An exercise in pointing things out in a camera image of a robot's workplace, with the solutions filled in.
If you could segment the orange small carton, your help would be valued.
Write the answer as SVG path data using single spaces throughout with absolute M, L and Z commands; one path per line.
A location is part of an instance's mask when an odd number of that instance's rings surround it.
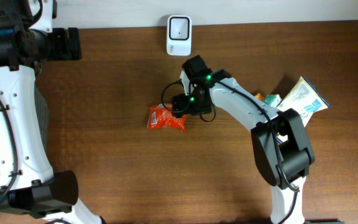
M 264 97 L 262 94 L 260 94 L 260 93 L 257 93 L 257 94 L 255 95 L 255 97 L 256 97 L 258 100 L 260 100 L 260 101 L 264 101 L 264 100 L 265 100 L 265 97 Z

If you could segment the green Kleenex tissue pack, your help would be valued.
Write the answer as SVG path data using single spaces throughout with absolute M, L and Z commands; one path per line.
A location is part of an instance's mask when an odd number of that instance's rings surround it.
M 279 94 L 267 95 L 263 101 L 266 105 L 276 108 L 281 102 L 282 98 Z

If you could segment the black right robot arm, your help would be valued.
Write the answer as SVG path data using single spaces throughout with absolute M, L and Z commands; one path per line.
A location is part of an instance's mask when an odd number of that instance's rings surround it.
M 211 103 L 250 132 L 255 164 L 272 191 L 271 223 L 305 223 L 303 186 L 315 161 L 313 148 L 294 109 L 280 111 L 243 89 L 225 70 L 191 76 L 182 71 L 185 107 Z

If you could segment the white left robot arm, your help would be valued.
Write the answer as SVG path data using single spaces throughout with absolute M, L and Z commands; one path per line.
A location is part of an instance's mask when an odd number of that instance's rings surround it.
M 79 60 L 76 28 L 0 27 L 0 212 L 47 223 L 102 223 L 80 200 L 74 172 L 54 172 L 46 152 L 49 110 L 36 88 L 46 60 Z

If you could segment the red snack bag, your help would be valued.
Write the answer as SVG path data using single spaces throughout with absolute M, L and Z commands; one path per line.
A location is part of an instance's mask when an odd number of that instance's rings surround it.
M 181 118 L 176 118 L 162 104 L 153 105 L 149 109 L 150 114 L 147 124 L 148 129 L 180 129 L 183 133 L 185 133 L 185 121 L 187 119 L 187 115 L 183 115 Z

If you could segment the cream white snack bag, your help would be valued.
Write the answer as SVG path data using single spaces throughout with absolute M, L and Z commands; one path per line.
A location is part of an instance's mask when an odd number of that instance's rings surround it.
M 280 111 L 294 109 L 306 126 L 314 113 L 330 107 L 331 105 L 316 87 L 307 78 L 301 76 L 277 109 Z

